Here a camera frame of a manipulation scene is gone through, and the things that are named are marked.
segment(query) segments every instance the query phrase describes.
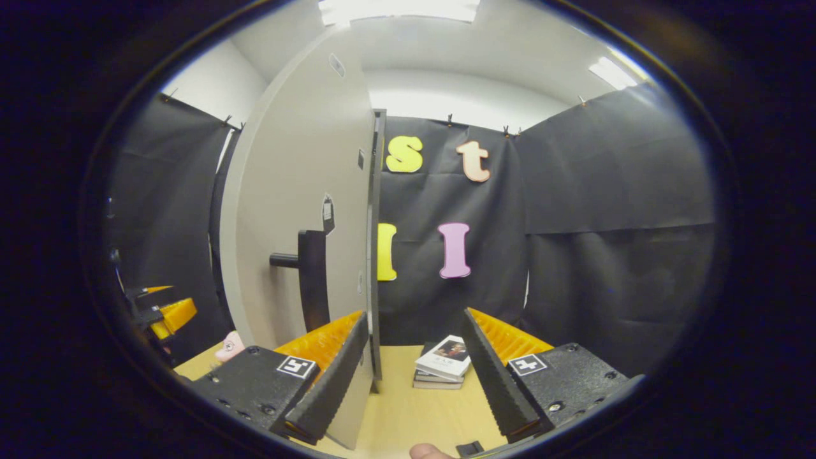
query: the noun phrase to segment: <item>white wall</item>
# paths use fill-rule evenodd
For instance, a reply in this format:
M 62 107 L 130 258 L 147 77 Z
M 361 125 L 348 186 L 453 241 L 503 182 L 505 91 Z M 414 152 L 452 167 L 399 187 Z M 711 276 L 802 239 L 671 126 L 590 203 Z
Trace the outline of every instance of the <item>white wall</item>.
M 388 116 L 447 120 L 501 131 L 524 130 L 569 108 L 538 92 L 464 74 L 426 70 L 366 71 L 371 106 Z
M 218 119 L 232 115 L 229 124 L 240 127 L 267 85 L 235 44 L 225 40 L 170 80 L 162 93 L 173 93 L 173 99 Z

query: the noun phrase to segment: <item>table surface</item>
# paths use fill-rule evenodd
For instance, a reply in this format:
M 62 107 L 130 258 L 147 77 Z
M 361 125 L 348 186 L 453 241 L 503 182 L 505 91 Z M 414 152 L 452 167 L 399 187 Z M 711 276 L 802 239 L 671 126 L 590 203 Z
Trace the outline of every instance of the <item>table surface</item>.
M 175 370 L 192 380 L 218 365 L 217 343 Z M 485 393 L 471 366 L 459 390 L 415 389 L 414 361 L 421 345 L 381 346 L 383 380 L 378 394 L 369 395 L 357 447 L 351 451 L 324 437 L 314 448 L 340 457 L 408 457 L 417 443 L 433 443 L 458 457 L 456 445 L 479 441 L 485 450 L 507 444 L 490 411 Z

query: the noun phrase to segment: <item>white door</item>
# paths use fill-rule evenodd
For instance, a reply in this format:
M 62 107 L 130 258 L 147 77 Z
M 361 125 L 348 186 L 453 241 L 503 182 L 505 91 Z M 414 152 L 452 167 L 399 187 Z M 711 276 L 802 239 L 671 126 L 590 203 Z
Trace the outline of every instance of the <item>white door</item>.
M 302 51 L 256 104 L 229 166 L 220 222 L 224 290 L 245 345 L 274 349 L 306 333 L 299 271 L 270 266 L 269 256 L 295 255 L 301 230 L 324 230 L 327 195 L 334 213 L 326 236 L 330 319 L 366 309 L 373 132 L 348 29 L 330 30 Z M 359 426 L 370 388 L 372 360 L 364 357 L 349 388 L 360 394 L 346 394 L 329 429 L 347 446 L 357 433 L 348 424 Z M 344 424 L 342 432 L 335 424 Z

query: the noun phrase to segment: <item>black door handle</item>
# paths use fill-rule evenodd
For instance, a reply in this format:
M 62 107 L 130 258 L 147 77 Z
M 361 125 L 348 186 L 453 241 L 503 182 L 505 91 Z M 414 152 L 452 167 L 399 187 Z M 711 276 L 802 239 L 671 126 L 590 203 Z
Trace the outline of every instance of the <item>black door handle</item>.
M 269 256 L 269 265 L 299 271 L 300 303 L 307 332 L 331 321 L 326 282 L 326 233 L 310 229 L 300 231 L 298 254 L 273 253 Z

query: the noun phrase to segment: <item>fluorescent light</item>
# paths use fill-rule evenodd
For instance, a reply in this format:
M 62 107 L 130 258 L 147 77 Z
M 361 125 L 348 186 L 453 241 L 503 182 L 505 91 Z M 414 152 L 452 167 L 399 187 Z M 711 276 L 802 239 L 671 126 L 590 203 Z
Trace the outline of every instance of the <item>fluorescent light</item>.
M 617 90 L 637 85 L 634 78 L 630 77 L 607 57 L 601 57 L 597 64 L 590 65 L 589 71 L 612 85 L 612 87 Z
M 324 25 L 389 16 L 426 16 L 473 22 L 480 0 L 321 0 Z
M 618 60 L 623 62 L 623 64 L 626 65 L 632 72 L 637 74 L 638 77 L 641 77 L 643 80 L 649 79 L 649 75 L 646 73 L 646 71 L 644 71 L 638 64 L 635 64 L 634 60 L 629 59 L 628 56 L 616 49 L 609 48 L 609 50 L 612 52 L 612 56 L 615 56 Z

